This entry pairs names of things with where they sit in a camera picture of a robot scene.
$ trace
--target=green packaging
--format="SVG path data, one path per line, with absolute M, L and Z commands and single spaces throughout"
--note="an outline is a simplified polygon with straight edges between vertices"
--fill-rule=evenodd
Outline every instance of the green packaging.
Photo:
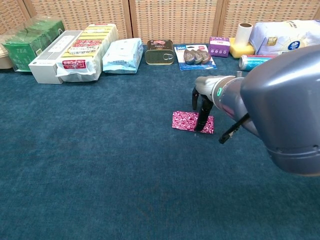
M 16 29 L 4 33 L 1 41 L 13 62 L 13 69 L 16 72 L 30 72 L 29 63 L 64 31 L 61 19 L 35 16 Z

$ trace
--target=paper towel roll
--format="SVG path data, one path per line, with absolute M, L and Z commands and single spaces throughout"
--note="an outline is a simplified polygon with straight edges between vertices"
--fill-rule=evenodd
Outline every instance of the paper towel roll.
M 250 23 L 240 23 L 236 31 L 234 45 L 237 45 L 238 47 L 247 46 L 252 31 L 252 27 L 253 26 Z

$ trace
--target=yellow packaged box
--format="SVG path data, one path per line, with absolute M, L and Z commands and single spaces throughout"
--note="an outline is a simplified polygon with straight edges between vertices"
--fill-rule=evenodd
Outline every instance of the yellow packaged box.
M 56 76 L 64 82 L 97 81 L 102 57 L 118 38 L 115 24 L 90 24 L 57 60 Z

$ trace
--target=red label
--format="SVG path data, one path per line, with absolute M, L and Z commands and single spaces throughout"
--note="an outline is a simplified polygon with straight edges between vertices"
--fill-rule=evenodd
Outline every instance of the red label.
M 64 69 L 85 69 L 86 60 L 65 60 L 62 65 Z

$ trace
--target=tin can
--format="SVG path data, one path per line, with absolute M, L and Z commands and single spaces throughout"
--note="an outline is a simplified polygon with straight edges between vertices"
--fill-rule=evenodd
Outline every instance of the tin can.
M 149 40 L 144 55 L 150 65 L 170 65 L 175 60 L 174 44 L 171 40 Z

